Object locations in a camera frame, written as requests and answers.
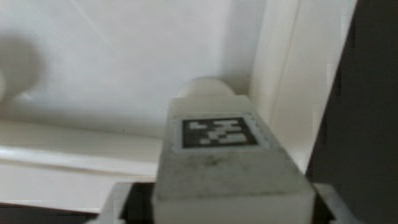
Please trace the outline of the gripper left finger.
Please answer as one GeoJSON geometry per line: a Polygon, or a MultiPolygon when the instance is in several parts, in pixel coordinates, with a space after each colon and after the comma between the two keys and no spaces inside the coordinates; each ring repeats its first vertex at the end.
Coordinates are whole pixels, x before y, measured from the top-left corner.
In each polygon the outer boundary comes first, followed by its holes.
{"type": "Polygon", "coordinates": [[[154,224],[150,182],[116,183],[97,216],[97,224],[154,224]]]}

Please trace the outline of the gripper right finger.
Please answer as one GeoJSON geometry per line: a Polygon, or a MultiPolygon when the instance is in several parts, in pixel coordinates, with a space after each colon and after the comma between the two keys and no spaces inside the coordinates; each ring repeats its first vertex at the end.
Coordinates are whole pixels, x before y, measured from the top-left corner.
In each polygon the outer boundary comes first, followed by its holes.
{"type": "Polygon", "coordinates": [[[331,214],[331,219],[326,221],[326,224],[365,224],[351,213],[333,187],[328,184],[315,183],[314,189],[331,214]]]}

